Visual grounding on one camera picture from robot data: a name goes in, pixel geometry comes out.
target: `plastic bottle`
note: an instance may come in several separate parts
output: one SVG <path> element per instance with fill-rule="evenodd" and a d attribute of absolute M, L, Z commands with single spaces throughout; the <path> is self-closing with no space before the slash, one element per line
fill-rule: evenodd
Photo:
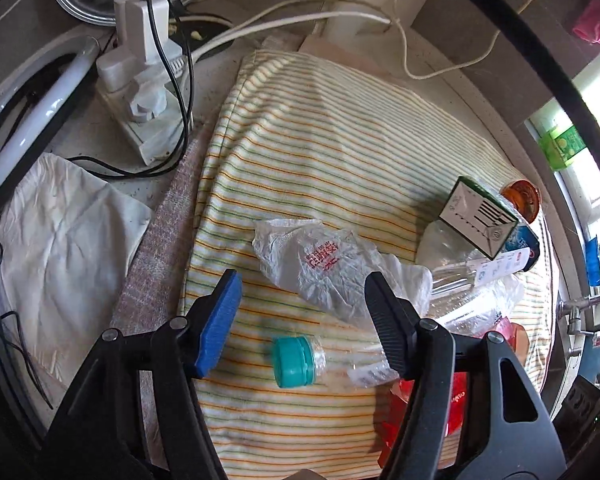
<path fill-rule="evenodd" d="M 327 384 L 335 388 L 370 388 L 394 381 L 382 345 L 363 351 L 326 349 L 315 336 L 283 337 L 273 343 L 273 369 L 280 388 Z"/>

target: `black tube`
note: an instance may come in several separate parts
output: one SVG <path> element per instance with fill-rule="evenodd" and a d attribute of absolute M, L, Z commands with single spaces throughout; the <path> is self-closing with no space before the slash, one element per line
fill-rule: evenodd
<path fill-rule="evenodd" d="M 571 79 L 529 26 L 504 0 L 469 0 L 501 30 L 555 96 L 600 170 L 600 126 Z"/>

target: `striped tablecloth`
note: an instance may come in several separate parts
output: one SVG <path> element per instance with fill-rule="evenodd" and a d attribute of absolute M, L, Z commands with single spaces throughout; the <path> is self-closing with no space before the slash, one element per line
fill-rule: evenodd
<path fill-rule="evenodd" d="M 273 338 L 319 335 L 328 348 L 347 349 L 365 337 L 263 277 L 251 248 L 253 221 L 319 218 L 412 262 L 460 174 L 495 187 L 521 176 L 486 140 L 414 92 L 305 54 L 245 58 L 206 156 L 181 302 L 186 312 L 226 268 L 242 275 L 222 359 L 196 383 L 230 478 L 277 479 L 300 468 L 329 479 L 374 476 L 376 427 L 387 409 L 386 387 L 276 386 Z M 522 275 L 526 295 L 512 320 L 529 334 L 526 370 L 539 389 L 552 343 L 555 263 L 542 215 L 534 228 L 543 254 Z M 443 459 L 457 443 L 447 440 Z"/>

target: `bottle cap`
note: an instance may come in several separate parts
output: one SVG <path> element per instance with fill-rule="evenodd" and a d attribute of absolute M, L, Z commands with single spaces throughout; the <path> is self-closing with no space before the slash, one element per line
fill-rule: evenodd
<path fill-rule="evenodd" d="M 273 343 L 273 372 L 280 388 L 314 383 L 314 352 L 304 336 L 282 337 Z"/>

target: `white cloth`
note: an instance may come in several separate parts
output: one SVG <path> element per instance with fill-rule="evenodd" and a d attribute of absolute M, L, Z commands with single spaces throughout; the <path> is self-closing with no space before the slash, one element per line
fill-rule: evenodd
<path fill-rule="evenodd" d="M 20 314 L 27 349 L 55 408 L 109 326 L 151 216 L 145 204 L 51 153 L 40 156 L 3 212 L 1 309 Z M 53 412 L 24 366 L 21 372 L 48 425 Z"/>

